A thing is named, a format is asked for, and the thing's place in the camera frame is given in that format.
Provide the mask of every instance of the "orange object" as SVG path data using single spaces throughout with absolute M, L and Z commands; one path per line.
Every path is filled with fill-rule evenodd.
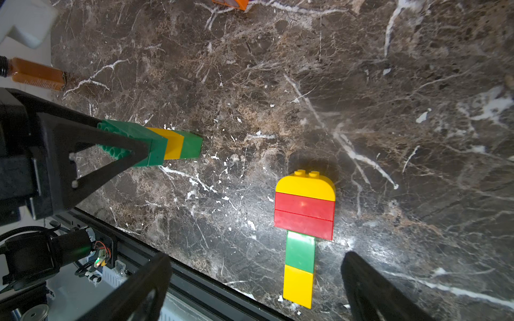
M 232 8 L 246 10 L 249 0 L 212 0 L 215 4 L 225 5 Z
M 0 76 L 11 76 L 17 83 L 52 90 L 62 90 L 66 84 L 63 71 L 21 58 L 0 56 Z

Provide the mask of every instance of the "white object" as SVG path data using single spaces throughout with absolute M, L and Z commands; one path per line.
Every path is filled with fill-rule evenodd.
M 57 15 L 57 9 L 42 0 L 5 0 L 0 7 L 0 42 L 8 36 L 29 48 L 37 48 Z
M 416 123 L 420 124 L 420 123 L 424 122 L 425 120 L 427 120 L 427 114 L 428 114 L 428 111 L 425 111 L 423 114 L 419 115 L 419 117 L 416 118 Z
M 115 269 L 111 270 L 107 267 L 103 267 L 102 281 L 106 282 L 111 287 L 117 288 L 126 280 L 126 275 L 121 276 Z M 209 321 L 210 319 L 201 314 L 199 311 L 188 306 L 186 303 L 184 303 L 176 296 L 170 293 L 166 293 L 166 298 L 164 298 L 164 304 L 162 305 L 162 308 L 159 313 L 159 321 L 169 320 Z

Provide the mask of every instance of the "orange bottle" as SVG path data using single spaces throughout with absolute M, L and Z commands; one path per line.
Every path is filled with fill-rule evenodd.
M 63 71 L 21 58 L 0 56 L 0 76 L 11 76 L 17 83 L 52 90 L 62 90 L 66 84 Z

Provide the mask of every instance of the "white surface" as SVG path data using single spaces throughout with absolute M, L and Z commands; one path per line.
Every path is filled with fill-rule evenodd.
M 0 41 L 6 36 L 37 48 L 43 43 L 58 15 L 42 0 L 6 0 L 0 8 Z
M 104 281 L 95 287 L 87 278 L 77 277 L 76 269 L 73 264 L 66 265 L 47 281 L 48 289 L 55 295 L 54 300 L 48 301 L 48 321 L 76 320 L 113 291 Z
M 117 288 L 127 277 L 120 278 L 114 269 L 103 268 L 102 282 L 108 283 L 111 287 Z M 208 321 L 210 320 L 199 311 L 191 308 L 177 297 L 166 294 L 164 304 L 160 311 L 159 321 Z

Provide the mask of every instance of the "yellow lego brick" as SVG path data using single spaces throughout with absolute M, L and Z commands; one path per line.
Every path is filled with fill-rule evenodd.
M 286 265 L 284 271 L 284 299 L 308 309 L 313 304 L 314 274 Z
M 184 136 L 167 129 L 147 127 L 149 130 L 159 134 L 168 140 L 164 159 L 180 159 L 180 152 L 184 144 Z
M 299 169 L 289 176 L 282 178 L 275 189 L 278 193 L 298 195 L 310 198 L 336 201 L 336 187 L 334 183 L 319 172 L 310 172 L 308 175 Z

